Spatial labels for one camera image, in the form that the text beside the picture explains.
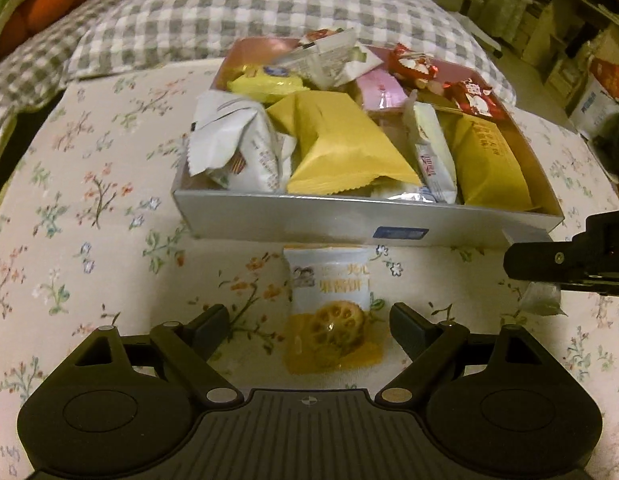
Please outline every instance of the red candy wrapper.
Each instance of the red candy wrapper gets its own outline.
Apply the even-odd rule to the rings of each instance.
[[[414,52],[398,43],[389,53],[389,72],[409,85],[423,89],[438,74],[438,67],[427,54]]]
[[[471,79],[445,83],[445,97],[456,102],[464,113],[496,120],[505,119],[505,113],[491,98],[491,94],[491,88],[481,88]]]

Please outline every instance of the blue label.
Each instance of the blue label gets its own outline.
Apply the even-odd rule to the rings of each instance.
[[[592,92],[592,94],[587,98],[587,101],[583,103],[581,113],[584,114],[587,110],[589,110],[589,107],[592,106],[594,101],[596,101],[596,94]]]
[[[290,71],[282,66],[264,66],[263,72],[267,75],[273,75],[276,77],[289,77]]]
[[[394,240],[422,240],[429,229],[419,227],[385,227],[376,229],[374,238],[393,238]]]

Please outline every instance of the pink snack package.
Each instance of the pink snack package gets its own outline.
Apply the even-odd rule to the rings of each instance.
[[[398,80],[382,68],[375,68],[356,78],[356,86],[359,98],[355,100],[368,112],[402,108],[407,101]]]

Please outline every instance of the wrapper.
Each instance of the wrapper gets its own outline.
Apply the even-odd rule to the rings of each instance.
[[[496,124],[463,115],[445,136],[466,205],[532,209],[521,167]]]
[[[292,312],[286,328],[290,373],[378,364],[382,330],[369,318],[367,247],[285,248]]]
[[[301,46],[274,64],[293,70],[320,90],[344,85],[382,64],[380,57],[356,40],[353,29],[315,30]]]
[[[401,43],[389,53],[387,62],[390,73],[413,88],[426,88],[428,81],[438,74],[432,56],[414,52]]]
[[[347,94],[298,92],[267,111],[299,143],[301,162],[287,185],[290,193],[338,193],[379,176],[421,185],[416,171]]]
[[[283,67],[247,65],[243,75],[228,83],[228,90],[263,104],[274,104],[286,95],[308,90],[303,79]]]
[[[436,198],[427,186],[415,186],[392,179],[379,178],[371,186],[371,198],[407,200],[408,202],[436,203]]]
[[[481,88],[471,79],[445,84],[445,96],[456,102],[466,114],[505,119],[505,113],[491,98],[491,88]]]
[[[445,134],[432,105],[415,102],[416,92],[405,106],[403,122],[421,173],[437,202],[454,204],[458,189],[456,168]]]
[[[402,108],[407,95],[394,76],[382,68],[375,68],[353,82],[353,99],[367,112]]]
[[[208,90],[196,104],[187,162],[191,176],[206,173],[225,189],[274,192],[285,190],[295,146],[259,103]]]

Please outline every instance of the floral tablecloth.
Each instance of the floral tablecloth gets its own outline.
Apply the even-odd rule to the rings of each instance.
[[[25,400],[94,328],[146,333],[187,321],[208,305],[232,313],[232,338],[212,365],[238,387],[368,388],[407,364],[387,338],[373,368],[291,376],[283,366],[288,269],[278,244],[194,240],[170,197],[196,96],[216,60],[71,84],[21,161],[0,208],[0,480],[31,471],[16,434]],[[590,214],[619,208],[581,139],[512,109],[565,213],[553,232],[569,240]],[[591,393],[604,413],[589,465],[619,479],[619,299],[564,292],[566,316],[518,305],[521,284],[503,253],[476,248],[375,248],[373,318],[394,301],[474,332],[504,323],[530,330]]]

